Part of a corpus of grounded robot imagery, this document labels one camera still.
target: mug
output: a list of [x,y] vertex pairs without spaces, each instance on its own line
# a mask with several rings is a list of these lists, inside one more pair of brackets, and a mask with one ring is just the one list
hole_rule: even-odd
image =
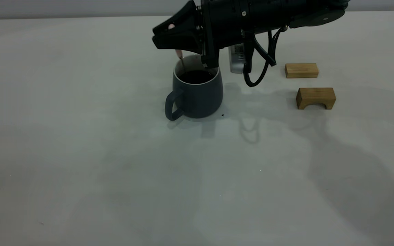
[[[206,69],[201,62],[201,55],[192,55],[178,61],[173,71],[172,92],[165,102],[165,116],[169,120],[177,120],[182,115],[190,118],[204,118],[213,114],[223,101],[223,82],[220,69]],[[182,81],[179,77],[185,71],[207,71],[214,77],[209,81],[202,81],[200,84],[190,84]],[[173,104],[177,110],[172,111]]]

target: wooden arch block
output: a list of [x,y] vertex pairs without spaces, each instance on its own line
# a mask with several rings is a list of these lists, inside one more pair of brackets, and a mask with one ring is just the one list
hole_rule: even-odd
[[321,103],[330,110],[333,108],[335,100],[333,88],[300,88],[296,97],[298,109],[305,109],[310,104]]

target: table surface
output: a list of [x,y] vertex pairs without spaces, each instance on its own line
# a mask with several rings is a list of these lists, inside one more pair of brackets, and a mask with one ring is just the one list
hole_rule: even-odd
[[394,245],[394,11],[290,29],[254,88],[223,49],[221,108],[176,122],[166,18],[0,20],[1,246]]

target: dark liquid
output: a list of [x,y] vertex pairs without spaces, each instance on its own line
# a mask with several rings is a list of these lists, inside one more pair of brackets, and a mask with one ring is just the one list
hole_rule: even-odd
[[179,79],[188,84],[203,84],[214,78],[214,75],[207,71],[189,71],[179,76]]

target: gray wall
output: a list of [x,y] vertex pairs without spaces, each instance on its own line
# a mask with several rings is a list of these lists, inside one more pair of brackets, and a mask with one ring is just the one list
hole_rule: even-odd
[[[180,9],[186,1],[0,0],[0,18],[170,15]],[[349,10],[394,10],[394,0],[352,0]]]

